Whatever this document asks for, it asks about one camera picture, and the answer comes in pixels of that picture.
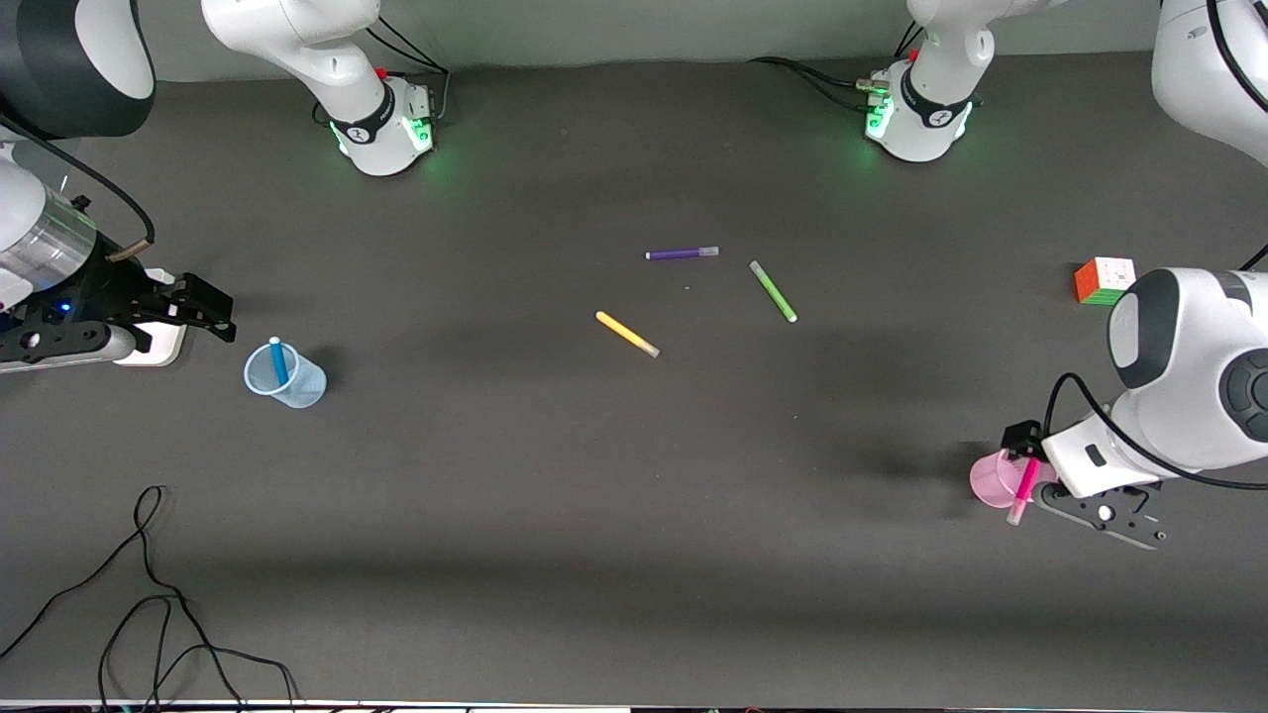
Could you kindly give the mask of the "green marker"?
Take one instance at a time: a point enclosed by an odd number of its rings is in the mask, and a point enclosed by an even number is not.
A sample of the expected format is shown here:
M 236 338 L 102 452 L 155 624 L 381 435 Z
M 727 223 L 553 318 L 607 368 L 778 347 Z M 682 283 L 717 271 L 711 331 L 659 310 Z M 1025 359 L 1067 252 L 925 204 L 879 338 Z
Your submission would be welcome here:
M 779 311 L 784 315 L 784 320 L 787 320 L 790 324 L 798 322 L 798 312 L 792 310 L 792 304 L 787 301 L 787 297 L 784 296 L 784 292 L 781 292 L 773 278 L 768 275 L 768 271 L 765 270 L 765 266 L 761 266 L 761 263 L 752 260 L 749 263 L 749 270 L 760 280 L 760 284 L 765 287 L 770 299 L 773 301 L 773 304 L 779 307 Z

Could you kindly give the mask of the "pink marker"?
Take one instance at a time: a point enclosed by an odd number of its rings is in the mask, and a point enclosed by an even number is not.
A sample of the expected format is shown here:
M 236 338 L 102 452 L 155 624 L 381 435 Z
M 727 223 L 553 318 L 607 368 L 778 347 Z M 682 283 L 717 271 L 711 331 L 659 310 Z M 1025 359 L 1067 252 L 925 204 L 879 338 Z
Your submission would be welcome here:
M 1038 457 L 1030 457 L 1023 471 L 1022 477 L 1017 490 L 1014 491 L 1014 500 L 1011 502 L 1011 509 L 1008 515 L 1006 515 L 1006 521 L 1011 525 L 1019 525 L 1019 519 L 1025 516 L 1026 509 L 1031 502 L 1033 487 L 1040 480 L 1042 472 L 1044 461 Z

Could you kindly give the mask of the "white lamp stand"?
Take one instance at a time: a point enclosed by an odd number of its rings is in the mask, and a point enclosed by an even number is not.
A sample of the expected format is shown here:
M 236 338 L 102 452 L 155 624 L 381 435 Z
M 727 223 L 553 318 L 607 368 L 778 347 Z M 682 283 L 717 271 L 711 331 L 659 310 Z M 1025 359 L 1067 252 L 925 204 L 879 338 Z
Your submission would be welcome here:
M 137 325 L 137 329 L 150 335 L 150 348 L 146 351 L 136 348 L 134 351 L 131 351 L 127 356 L 122 356 L 122 359 L 114 360 L 113 364 L 132 365 L 133 368 L 164 368 L 164 365 L 172 365 L 172 362 L 178 360 L 184 348 L 186 326 L 176 326 L 166 322 L 141 322 Z

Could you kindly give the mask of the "pink mesh cup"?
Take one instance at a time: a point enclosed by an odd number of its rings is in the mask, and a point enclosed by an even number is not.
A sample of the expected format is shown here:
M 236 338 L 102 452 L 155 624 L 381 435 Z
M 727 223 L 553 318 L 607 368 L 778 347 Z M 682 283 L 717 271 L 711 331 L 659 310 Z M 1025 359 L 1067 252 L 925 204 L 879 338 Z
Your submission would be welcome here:
M 1011 507 L 1030 463 L 1030 457 L 1011 455 L 1009 450 L 979 458 L 970 469 L 973 494 L 988 506 Z

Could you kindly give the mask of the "yellow marker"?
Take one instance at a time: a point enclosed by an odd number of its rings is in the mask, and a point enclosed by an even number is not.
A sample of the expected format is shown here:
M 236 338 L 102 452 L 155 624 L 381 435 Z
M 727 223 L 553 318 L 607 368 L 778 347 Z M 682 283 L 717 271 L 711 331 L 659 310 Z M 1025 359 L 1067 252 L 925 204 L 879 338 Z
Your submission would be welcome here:
M 661 356 L 661 348 L 656 348 L 654 344 L 648 343 L 645 337 L 642 337 L 642 335 L 639 335 L 638 332 L 633 331 L 631 329 L 628 329 L 628 326 L 618 321 L 611 315 L 607 315 L 605 311 L 601 310 L 596 311 L 596 313 L 593 313 L 593 317 L 596 317 L 598 324 L 604 325 L 605 329 L 616 334 L 618 337 L 624 339 L 625 343 L 634 345 L 634 348 L 638 348 L 639 351 L 648 354 L 648 356 L 652 356 L 653 359 Z

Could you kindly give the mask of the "colourful puzzle cube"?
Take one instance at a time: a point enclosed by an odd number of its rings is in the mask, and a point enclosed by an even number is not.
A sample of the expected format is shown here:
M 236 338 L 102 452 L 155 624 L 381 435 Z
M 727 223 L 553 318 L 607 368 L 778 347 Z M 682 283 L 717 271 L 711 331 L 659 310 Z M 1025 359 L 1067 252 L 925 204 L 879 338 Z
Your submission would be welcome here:
M 1113 306 L 1135 284 L 1131 258 L 1096 256 L 1074 271 L 1075 298 L 1082 304 Z

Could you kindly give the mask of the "blue mesh cup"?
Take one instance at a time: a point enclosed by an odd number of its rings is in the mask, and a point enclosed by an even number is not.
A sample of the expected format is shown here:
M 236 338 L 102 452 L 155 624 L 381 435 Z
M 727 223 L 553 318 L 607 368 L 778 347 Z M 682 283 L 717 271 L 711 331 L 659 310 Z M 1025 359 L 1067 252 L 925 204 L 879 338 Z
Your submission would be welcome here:
M 252 351 L 242 368 L 242 379 L 249 391 L 271 397 L 290 409 L 308 409 L 317 403 L 327 387 L 327 376 L 321 365 L 298 351 L 289 343 L 281 343 L 287 351 L 290 381 L 276 388 L 268 343 Z

